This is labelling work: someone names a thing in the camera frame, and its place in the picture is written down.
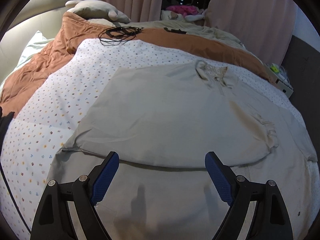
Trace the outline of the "beige large garment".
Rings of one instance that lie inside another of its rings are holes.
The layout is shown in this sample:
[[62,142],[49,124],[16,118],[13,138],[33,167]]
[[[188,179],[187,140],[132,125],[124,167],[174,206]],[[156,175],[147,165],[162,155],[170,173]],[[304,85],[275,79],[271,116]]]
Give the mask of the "beige large garment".
[[211,239],[228,205],[205,169],[210,151],[250,181],[277,183],[294,239],[318,212],[306,128],[229,68],[119,68],[56,154],[49,179],[75,181],[111,151],[120,164],[98,213],[113,239]]

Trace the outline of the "black folded clothes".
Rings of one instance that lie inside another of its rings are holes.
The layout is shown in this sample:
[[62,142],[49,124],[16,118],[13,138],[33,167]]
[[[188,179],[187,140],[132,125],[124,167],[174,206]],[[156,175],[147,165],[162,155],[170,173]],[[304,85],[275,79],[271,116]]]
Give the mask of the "black folded clothes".
[[8,115],[3,115],[3,109],[0,107],[0,151],[2,150],[3,141],[9,125],[14,118],[15,112],[10,112]]

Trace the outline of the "white floral dotted bedsheet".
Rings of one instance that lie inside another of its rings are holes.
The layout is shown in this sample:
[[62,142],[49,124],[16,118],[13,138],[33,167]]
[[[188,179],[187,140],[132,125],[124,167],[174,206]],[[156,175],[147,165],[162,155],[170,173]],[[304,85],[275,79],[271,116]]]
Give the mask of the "white floral dotted bedsheet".
[[74,134],[119,68],[139,69],[203,61],[229,68],[241,81],[289,110],[305,127],[299,111],[267,81],[245,68],[140,40],[103,45],[84,40],[62,68],[49,75],[12,120],[2,147],[1,212],[19,239],[29,239],[36,208],[56,154]]

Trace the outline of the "white bedside cabinet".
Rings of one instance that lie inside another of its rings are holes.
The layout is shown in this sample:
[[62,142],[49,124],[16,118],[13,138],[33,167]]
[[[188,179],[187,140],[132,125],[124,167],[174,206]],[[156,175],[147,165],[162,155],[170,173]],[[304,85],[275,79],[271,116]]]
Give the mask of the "white bedside cabinet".
[[289,78],[285,69],[275,63],[264,65],[269,77],[276,84],[276,87],[281,90],[288,98],[293,94],[293,87],[290,84]]

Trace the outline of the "light green pillow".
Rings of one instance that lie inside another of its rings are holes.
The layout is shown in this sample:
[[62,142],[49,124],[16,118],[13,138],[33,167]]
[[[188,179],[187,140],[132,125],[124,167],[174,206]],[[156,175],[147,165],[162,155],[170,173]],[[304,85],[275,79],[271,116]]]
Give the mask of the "light green pillow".
[[22,51],[22,54],[19,58],[17,66],[13,69],[13,71],[2,81],[1,83],[1,91],[3,90],[4,83],[8,79],[8,77],[14,72],[21,69],[24,65],[31,61],[31,58],[39,53],[49,42],[53,41],[54,38],[46,38],[43,36],[39,30],[33,35],[30,41],[27,43],[26,47]]

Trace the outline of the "rust orange quilt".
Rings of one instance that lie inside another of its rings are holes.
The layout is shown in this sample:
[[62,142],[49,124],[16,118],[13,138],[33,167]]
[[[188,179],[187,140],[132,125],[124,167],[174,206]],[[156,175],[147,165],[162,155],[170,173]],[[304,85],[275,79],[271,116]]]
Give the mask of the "rust orange quilt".
[[[18,114],[48,76],[71,61],[83,40],[97,38],[107,29],[104,22],[102,19],[87,21],[74,13],[65,12],[62,27],[54,40],[5,81],[1,92],[3,115],[10,112]],[[271,80],[257,57],[247,50],[233,48],[219,41],[189,34],[169,33],[160,28],[143,28],[136,39],[165,48],[179,49],[206,59],[230,63],[246,68],[266,81]]]

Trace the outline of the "olive beige blanket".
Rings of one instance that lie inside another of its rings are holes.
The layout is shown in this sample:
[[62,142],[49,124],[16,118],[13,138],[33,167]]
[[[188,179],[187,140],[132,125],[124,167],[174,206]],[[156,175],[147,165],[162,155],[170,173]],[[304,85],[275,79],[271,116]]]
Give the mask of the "olive beige blanket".
[[133,27],[143,27],[143,28],[168,28],[168,29],[180,29],[185,31],[189,35],[195,35],[209,40],[215,40],[222,42],[233,48],[238,48],[246,50],[244,44],[234,35],[217,29],[210,28],[205,26],[199,26],[187,22],[175,21],[175,20],[166,20],[166,21],[151,21],[151,22],[131,22],[128,24]]

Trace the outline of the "pink curtain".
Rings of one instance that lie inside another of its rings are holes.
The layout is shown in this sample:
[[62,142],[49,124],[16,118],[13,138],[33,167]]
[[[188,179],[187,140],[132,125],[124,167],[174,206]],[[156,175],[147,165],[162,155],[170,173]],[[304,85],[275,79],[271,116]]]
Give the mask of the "pink curtain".
[[293,0],[103,0],[134,22],[159,20],[171,5],[193,5],[204,10],[204,25],[233,34],[264,63],[280,64],[295,26]]

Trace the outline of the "cream padded headboard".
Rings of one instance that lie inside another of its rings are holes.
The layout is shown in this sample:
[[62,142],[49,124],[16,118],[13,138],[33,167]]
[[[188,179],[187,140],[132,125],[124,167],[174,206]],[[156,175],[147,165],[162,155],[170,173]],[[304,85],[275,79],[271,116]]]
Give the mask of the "cream padded headboard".
[[19,12],[1,40],[1,81],[18,66],[24,48],[37,31],[47,39],[57,35],[67,1],[30,0]]

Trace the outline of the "small black remote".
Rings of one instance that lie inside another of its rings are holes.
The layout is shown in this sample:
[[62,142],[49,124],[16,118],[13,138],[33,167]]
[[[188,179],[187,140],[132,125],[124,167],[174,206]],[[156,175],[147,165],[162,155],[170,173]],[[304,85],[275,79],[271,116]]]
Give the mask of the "small black remote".
[[163,29],[169,33],[182,34],[182,35],[185,35],[187,33],[186,31],[182,31],[181,29],[169,29],[167,27],[164,27]]

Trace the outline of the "beige plush toy pillow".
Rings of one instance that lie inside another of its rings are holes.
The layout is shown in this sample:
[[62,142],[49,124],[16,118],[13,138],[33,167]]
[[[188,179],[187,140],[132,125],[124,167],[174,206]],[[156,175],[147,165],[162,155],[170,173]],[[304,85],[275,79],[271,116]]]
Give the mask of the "beige plush toy pillow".
[[68,12],[81,18],[103,18],[111,22],[130,23],[130,18],[110,3],[100,0],[70,0],[65,3]]

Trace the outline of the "pink plush toy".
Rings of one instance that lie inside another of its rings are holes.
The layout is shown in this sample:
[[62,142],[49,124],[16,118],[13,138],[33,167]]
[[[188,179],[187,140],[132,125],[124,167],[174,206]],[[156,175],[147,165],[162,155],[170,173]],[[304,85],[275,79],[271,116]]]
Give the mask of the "pink plush toy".
[[173,11],[177,14],[181,14],[183,17],[188,15],[198,15],[198,9],[192,5],[171,5],[166,10]]

